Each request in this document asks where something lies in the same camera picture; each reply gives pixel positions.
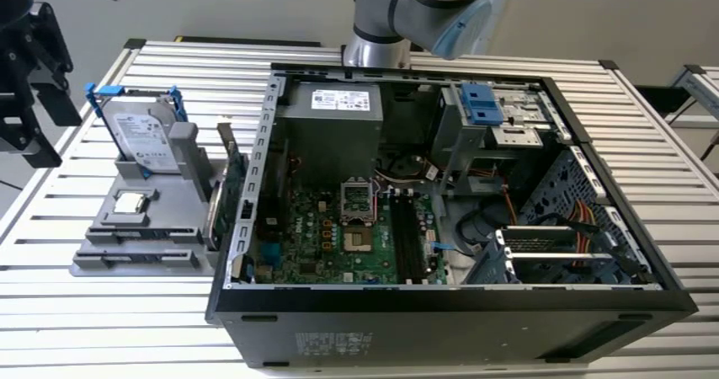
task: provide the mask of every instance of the green circuit board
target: green circuit board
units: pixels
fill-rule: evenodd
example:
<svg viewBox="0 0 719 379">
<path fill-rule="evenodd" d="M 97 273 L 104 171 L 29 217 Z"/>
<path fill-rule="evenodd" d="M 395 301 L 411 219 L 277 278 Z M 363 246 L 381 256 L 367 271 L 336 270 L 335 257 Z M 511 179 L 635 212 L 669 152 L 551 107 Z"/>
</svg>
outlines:
<svg viewBox="0 0 719 379">
<path fill-rule="evenodd" d="M 296 190 L 281 240 L 280 266 L 259 281 L 275 284 L 397 284 L 395 245 L 388 197 L 376 198 L 376 220 L 371 227 L 341 226 L 339 191 Z M 425 230 L 433 232 L 428 198 L 413 200 L 416 234 L 427 254 Z M 428 283 L 445 283 L 441 256 Z"/>
</svg>

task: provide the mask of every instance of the hard drive label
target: hard drive label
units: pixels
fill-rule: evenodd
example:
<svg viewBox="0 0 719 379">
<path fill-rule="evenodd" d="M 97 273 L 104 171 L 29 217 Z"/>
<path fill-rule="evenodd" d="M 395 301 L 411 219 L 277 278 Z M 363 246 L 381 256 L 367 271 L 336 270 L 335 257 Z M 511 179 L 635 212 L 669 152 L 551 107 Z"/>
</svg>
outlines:
<svg viewBox="0 0 719 379">
<path fill-rule="evenodd" d="M 114 121 L 132 151 L 125 155 L 153 172 L 176 172 L 177 162 L 157 118 L 151 115 L 116 114 Z"/>
</svg>

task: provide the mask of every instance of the case label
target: case label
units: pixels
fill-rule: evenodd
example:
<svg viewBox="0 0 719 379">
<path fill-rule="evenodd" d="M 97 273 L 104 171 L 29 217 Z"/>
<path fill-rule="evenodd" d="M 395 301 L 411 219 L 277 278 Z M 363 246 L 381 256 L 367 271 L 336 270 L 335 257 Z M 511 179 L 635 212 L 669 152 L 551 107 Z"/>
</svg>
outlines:
<svg viewBox="0 0 719 379">
<path fill-rule="evenodd" d="M 367 355 L 372 333 L 295 333 L 297 352 L 305 356 Z"/>
</svg>

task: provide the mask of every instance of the blue plastic latch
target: blue plastic latch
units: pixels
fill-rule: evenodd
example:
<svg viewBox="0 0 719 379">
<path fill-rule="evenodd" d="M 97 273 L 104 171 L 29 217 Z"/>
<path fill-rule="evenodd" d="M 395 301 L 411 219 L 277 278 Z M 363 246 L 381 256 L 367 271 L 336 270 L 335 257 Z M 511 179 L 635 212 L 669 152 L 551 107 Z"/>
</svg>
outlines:
<svg viewBox="0 0 719 379">
<path fill-rule="evenodd" d="M 102 118 L 102 109 L 100 108 L 100 104 L 97 103 L 97 99 L 94 97 L 94 87 L 94 83 L 85 84 L 85 99 L 89 102 L 89 106 L 92 107 L 97 118 Z"/>
<path fill-rule="evenodd" d="M 143 178 L 144 179 L 149 179 L 152 176 L 153 176 L 153 172 L 149 171 L 147 168 L 144 168 L 143 166 L 139 166 L 139 169 L 141 170 L 143 172 Z"/>
<path fill-rule="evenodd" d="M 169 89 L 169 97 L 175 100 L 175 118 L 183 122 L 188 121 L 188 113 L 184 110 L 184 101 L 181 100 L 181 93 L 177 86 L 172 86 Z"/>
<path fill-rule="evenodd" d="M 461 83 L 459 99 L 473 125 L 501 125 L 504 115 L 495 101 L 495 93 L 488 84 Z"/>
<path fill-rule="evenodd" d="M 97 95 L 101 97 L 117 97 L 124 94 L 122 86 L 101 86 Z"/>
</svg>

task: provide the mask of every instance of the metal frame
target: metal frame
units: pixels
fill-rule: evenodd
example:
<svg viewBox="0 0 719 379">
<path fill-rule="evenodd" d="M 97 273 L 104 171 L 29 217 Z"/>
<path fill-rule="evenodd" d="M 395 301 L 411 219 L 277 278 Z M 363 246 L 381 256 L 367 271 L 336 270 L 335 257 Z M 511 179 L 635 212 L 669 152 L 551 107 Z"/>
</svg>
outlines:
<svg viewBox="0 0 719 379">
<path fill-rule="evenodd" d="M 176 84 L 211 157 L 224 156 L 220 140 L 209 134 L 220 120 L 232 123 L 240 151 L 249 150 L 271 61 L 339 63 L 336 49 L 287 46 L 148 42 L 132 52 L 132 60 L 129 54 L 122 51 L 117 58 L 108 83 L 157 89 Z M 447 62 L 423 53 L 413 54 L 412 63 L 416 70 L 552 77 L 700 311 L 588 366 L 337 368 L 276 371 L 273 376 L 484 377 L 504 368 L 511 369 L 501 372 L 505 377 L 719 376 L 719 198 L 688 160 L 693 155 L 652 124 L 663 121 L 632 98 L 633 87 L 616 81 L 620 72 L 607 71 L 597 61 L 468 56 Z M 46 370 L 65 376 L 173 379 L 196 378 L 208 370 L 259 375 L 221 329 L 204 322 L 209 278 L 69 276 L 72 254 L 116 173 L 117 151 L 94 116 L 85 118 L 60 140 L 66 147 L 62 167 L 34 174 L 0 224 L 0 264 L 6 266 L 0 270 L 0 336 L 6 339 L 0 366 L 24 366 L 20 375 Z"/>
</svg>

